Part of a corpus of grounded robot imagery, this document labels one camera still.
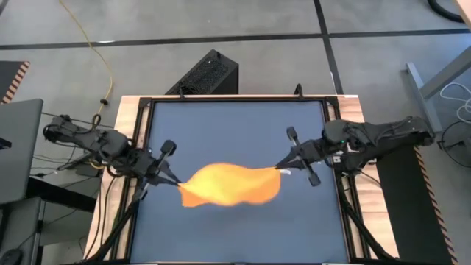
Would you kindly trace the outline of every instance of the wooden frame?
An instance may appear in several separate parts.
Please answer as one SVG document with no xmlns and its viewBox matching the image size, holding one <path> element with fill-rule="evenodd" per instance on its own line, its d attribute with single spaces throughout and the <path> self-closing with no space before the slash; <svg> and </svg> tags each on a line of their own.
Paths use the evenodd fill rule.
<svg viewBox="0 0 471 265">
<path fill-rule="evenodd" d="M 121 103 L 118 109 L 118 115 L 116 118 L 115 129 L 125 134 L 129 138 L 133 137 L 135 131 L 135 124 L 138 115 L 139 102 L 141 98 L 153 98 L 153 99 L 176 99 L 179 96 L 123 96 L 121 98 Z M 297 97 L 296 95 L 188 95 L 188 98 L 211 98 L 211 99 L 224 99 L 224 98 L 257 98 L 257 97 Z M 326 95 L 305 95 L 305 97 L 326 97 Z M 361 106 L 358 96 L 335 96 L 339 102 L 339 110 L 342 119 L 363 122 L 363 114 L 361 112 Z M 330 117 L 335 117 L 333 112 L 329 112 Z M 139 127 L 138 134 L 138 146 L 143 146 L 144 143 L 144 133 L 146 130 L 148 122 L 149 108 L 145 107 L 141 119 L 141 124 Z M 364 172 L 374 177 L 379 181 L 378 172 L 375 166 L 365 166 Z M 97 200 L 98 203 L 101 203 L 102 214 L 105 208 L 105 193 L 108 190 L 108 187 L 111 184 L 113 178 L 105 172 L 102 178 L 102 187 L 101 199 Z M 128 193 L 128 203 L 129 199 L 132 196 L 135 187 L 135 180 L 131 181 L 130 192 Z M 362 177 L 359 175 L 355 179 L 355 187 L 358 190 L 358 200 L 361 207 L 361 214 L 363 216 L 364 224 L 368 227 L 372 235 L 378 240 L 378 242 L 383 246 L 383 248 L 393 256 L 398 256 L 397 248 L 394 240 L 394 235 L 392 233 L 391 223 L 389 221 L 389 216 L 386 209 L 386 203 L 384 202 L 383 192 L 380 187 L 377 186 L 372 180 Z M 110 188 L 110 194 L 107 200 L 107 215 L 106 222 L 104 223 L 104 229 L 102 231 L 102 220 L 101 217 L 100 227 L 98 227 L 98 212 L 99 207 L 95 207 L 95 212 L 92 219 L 92 224 L 89 232 L 89 237 L 87 241 L 87 246 L 85 248 L 85 255 L 90 250 L 90 255 L 93 255 L 99 248 L 101 240 L 105 240 L 110 234 L 110 231 L 113 226 L 113 222 L 116 214 L 118 213 L 118 208 L 121 201 L 121 195 L 123 194 L 124 189 L 124 178 L 118 178 L 113 182 L 113 186 Z M 355 253 L 357 257 L 363 257 L 363 248 L 361 245 L 360 236 L 355 225 L 350 221 L 350 227 L 352 229 L 353 241 L 355 247 Z M 93 240 L 98 230 L 98 236 L 96 237 L 96 242 L 92 247 Z M 128 231 L 129 231 L 129 222 L 126 227 L 123 229 L 120 237 L 120 243 L 117 249 L 116 257 L 124 258 L 126 252 L 126 242 L 128 240 Z"/>
</svg>

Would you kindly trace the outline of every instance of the white cable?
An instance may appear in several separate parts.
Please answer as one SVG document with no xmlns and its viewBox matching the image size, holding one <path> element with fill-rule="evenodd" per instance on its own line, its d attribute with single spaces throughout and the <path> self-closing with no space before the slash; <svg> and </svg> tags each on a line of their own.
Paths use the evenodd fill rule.
<svg viewBox="0 0 471 265">
<path fill-rule="evenodd" d="M 457 86 L 463 88 L 464 90 L 466 90 L 470 94 L 470 98 L 469 99 L 459 99 L 459 98 L 455 98 L 455 97 L 451 97 L 451 96 L 443 96 L 443 92 L 445 91 L 445 89 L 449 88 L 451 85 L 457 85 Z M 458 117 L 458 119 L 460 119 L 460 121 L 462 121 L 464 123 L 471 124 L 471 121 L 467 121 L 466 119 L 463 119 L 460 116 L 460 110 L 462 110 L 462 109 L 464 109 L 468 113 L 471 113 L 471 90 L 469 88 L 465 87 L 464 85 L 462 85 L 460 83 L 451 82 L 450 84 L 446 85 L 444 88 L 442 88 L 440 90 L 440 96 L 443 99 L 450 99 L 450 100 L 457 100 L 457 101 L 464 102 L 464 104 L 461 107 L 459 107 L 458 110 L 456 110 L 456 117 Z"/>
</svg>

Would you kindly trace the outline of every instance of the hazard stripe tape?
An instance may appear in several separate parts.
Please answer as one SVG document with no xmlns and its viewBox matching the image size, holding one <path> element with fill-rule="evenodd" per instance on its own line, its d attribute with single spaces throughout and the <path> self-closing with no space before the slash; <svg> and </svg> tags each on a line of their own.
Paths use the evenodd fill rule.
<svg viewBox="0 0 471 265">
<path fill-rule="evenodd" d="M 29 62 L 23 62 L 16 72 L 15 77 L 13 77 L 12 83 L 9 86 L 7 93 L 4 95 L 3 99 L 1 99 L 0 104 L 7 104 L 13 100 L 13 96 L 15 95 L 16 91 L 20 87 L 20 83 L 26 74 L 26 71 L 29 68 Z"/>
<path fill-rule="evenodd" d="M 445 221 L 443 221 L 442 212 L 440 211 L 438 202 L 435 199 L 435 193 L 433 192 L 432 184 L 427 174 L 427 169 L 425 169 L 424 160 L 422 159 L 422 155 L 420 154 L 419 148 L 415 146 L 414 151 L 415 151 L 417 160 L 419 161 L 420 171 L 422 172 L 422 176 L 424 177 L 425 187 L 427 187 L 428 195 L 430 197 L 433 209 L 435 211 L 436 220 L 438 221 L 440 225 L 440 228 L 443 234 L 443 239 L 445 240 L 445 244 L 447 245 L 447 248 L 448 248 L 448 253 L 450 253 L 451 263 L 453 265 L 458 265 L 458 259 L 456 258 L 455 249 L 453 248 L 453 243 L 451 242 L 451 239 L 448 235 L 448 230 L 446 228 Z"/>
</svg>

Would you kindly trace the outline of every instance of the black computer tower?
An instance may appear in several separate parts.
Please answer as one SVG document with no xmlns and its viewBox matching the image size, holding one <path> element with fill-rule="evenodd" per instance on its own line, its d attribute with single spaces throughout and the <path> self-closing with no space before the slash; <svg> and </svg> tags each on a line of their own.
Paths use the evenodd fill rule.
<svg viewBox="0 0 471 265">
<path fill-rule="evenodd" d="M 210 50 L 166 95 L 238 94 L 238 64 Z"/>
</svg>

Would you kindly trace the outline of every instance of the orange cloth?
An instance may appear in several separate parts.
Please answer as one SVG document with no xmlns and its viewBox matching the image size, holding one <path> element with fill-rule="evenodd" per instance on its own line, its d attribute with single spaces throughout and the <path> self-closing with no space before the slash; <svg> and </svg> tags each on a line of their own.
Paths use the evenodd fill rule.
<svg viewBox="0 0 471 265">
<path fill-rule="evenodd" d="M 280 190 L 281 172 L 274 167 L 248 169 L 215 163 L 200 169 L 187 183 L 179 184 L 184 207 L 205 203 L 232 206 L 241 202 L 263 204 Z"/>
</svg>

